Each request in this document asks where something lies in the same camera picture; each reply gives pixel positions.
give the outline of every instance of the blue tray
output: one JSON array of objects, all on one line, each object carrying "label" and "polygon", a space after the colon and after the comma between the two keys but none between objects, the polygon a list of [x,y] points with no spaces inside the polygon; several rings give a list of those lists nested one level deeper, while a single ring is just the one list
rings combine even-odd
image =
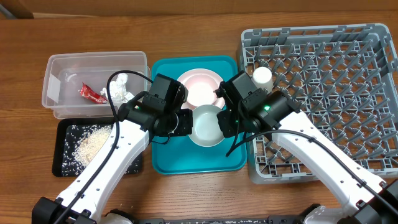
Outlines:
[{"label": "blue tray", "polygon": [[[206,68],[214,71],[223,80],[229,80],[238,73],[236,62],[229,56],[208,56],[162,59],[152,67],[152,79],[160,73],[177,79],[194,68]],[[161,142],[167,138],[155,138]],[[225,154],[231,147],[233,138],[224,139],[213,147],[196,145],[188,136],[171,138],[166,145],[152,144],[152,165],[161,174],[192,174],[198,172],[216,172],[238,170],[246,163],[246,145],[243,144],[231,153]]]}]

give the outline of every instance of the white bowl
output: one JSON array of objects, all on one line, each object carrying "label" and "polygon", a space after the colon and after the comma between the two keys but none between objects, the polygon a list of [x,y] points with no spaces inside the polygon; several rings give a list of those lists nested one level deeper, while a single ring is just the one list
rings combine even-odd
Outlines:
[{"label": "white bowl", "polygon": [[189,138],[195,144],[211,147],[224,139],[217,120],[217,113],[220,111],[215,105],[202,105],[193,110],[193,128]]}]

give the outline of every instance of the crumpled paper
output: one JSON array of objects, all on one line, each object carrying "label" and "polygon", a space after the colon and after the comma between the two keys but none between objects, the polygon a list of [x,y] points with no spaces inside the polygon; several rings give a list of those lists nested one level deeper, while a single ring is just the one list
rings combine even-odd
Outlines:
[{"label": "crumpled paper", "polygon": [[[116,78],[116,81],[111,81],[109,85],[109,90],[111,92],[112,102],[113,103],[127,103],[131,100],[134,95],[126,90],[127,83],[127,74],[120,73]],[[106,87],[100,91],[101,95],[105,95],[108,98],[108,94],[106,94]]]}]

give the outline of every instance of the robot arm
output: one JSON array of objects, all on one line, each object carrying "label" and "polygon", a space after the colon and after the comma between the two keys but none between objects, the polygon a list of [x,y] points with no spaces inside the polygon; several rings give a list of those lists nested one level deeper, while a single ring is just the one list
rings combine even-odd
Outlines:
[{"label": "robot arm", "polygon": [[[98,175],[89,183],[111,151],[116,125],[86,169],[55,201],[42,197],[36,203],[32,211],[32,224],[53,224],[57,219],[62,223],[97,223],[121,177],[154,136],[186,136],[192,133],[192,111],[181,110],[187,95],[188,91],[181,83],[158,74],[149,92],[141,92],[120,106],[118,144]],[[137,100],[140,97],[143,97],[142,103]],[[87,183],[88,188],[80,192]]]},{"label": "robot arm", "polygon": [[[257,88],[245,72],[227,82],[221,82],[216,94],[223,97],[227,105],[227,110],[217,114],[224,137],[243,131],[256,135],[278,130],[266,134],[266,137],[300,159],[338,199],[341,209],[325,210],[320,207],[307,214],[304,223],[371,224],[381,223],[381,220],[383,223],[395,223],[393,220],[398,219],[398,193],[395,193],[398,192],[398,182],[387,186],[380,177],[359,166],[319,132],[288,96],[280,91],[268,95],[266,91]],[[287,133],[289,131],[305,134],[310,139]],[[331,154],[315,144],[314,139]],[[226,156],[238,145],[232,146]]]},{"label": "robot arm", "polygon": [[[325,145],[334,155],[338,156],[351,171],[360,179],[364,180],[375,192],[380,193],[382,191],[381,184],[385,182],[380,177],[363,169],[349,158],[341,149],[314,127],[313,123],[307,118],[304,112],[293,112],[279,123],[281,126],[278,130],[298,131],[314,137]],[[341,205],[341,213],[335,214],[337,220],[354,215],[359,210],[357,206],[358,202],[363,201],[364,203],[368,203],[374,198],[373,194],[364,187],[358,185],[358,182],[319,145],[303,137],[287,133],[273,133],[272,140],[300,159],[300,161],[302,161],[337,198]],[[307,223],[317,223],[314,219],[317,219],[317,217],[308,220]]]},{"label": "robot arm", "polygon": [[[89,218],[92,220],[100,220],[106,202],[123,174],[127,171],[127,168],[133,160],[144,151],[149,144],[149,132],[140,130],[141,127],[138,124],[124,120],[123,122],[119,122],[119,127],[121,135],[116,150],[96,179],[85,191],[83,198],[79,199],[72,207],[72,210],[77,213],[83,213],[85,210],[90,211],[91,214]],[[62,200],[61,204],[64,207],[70,204],[75,198],[76,193],[80,191],[104,161],[104,158],[108,155],[114,142],[115,134],[116,130],[113,128],[109,138],[98,151],[95,158],[78,178],[59,194],[57,198]]]}]

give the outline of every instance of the plastic dish rack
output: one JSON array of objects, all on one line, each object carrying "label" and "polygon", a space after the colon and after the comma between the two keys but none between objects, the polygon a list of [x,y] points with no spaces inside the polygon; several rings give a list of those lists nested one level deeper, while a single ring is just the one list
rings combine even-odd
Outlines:
[{"label": "plastic dish rack", "polygon": [[[272,71],[274,89],[301,103],[315,126],[358,164],[398,176],[398,59],[383,24],[249,29],[239,68]],[[297,158],[266,138],[249,144],[257,184],[317,180]]]}]

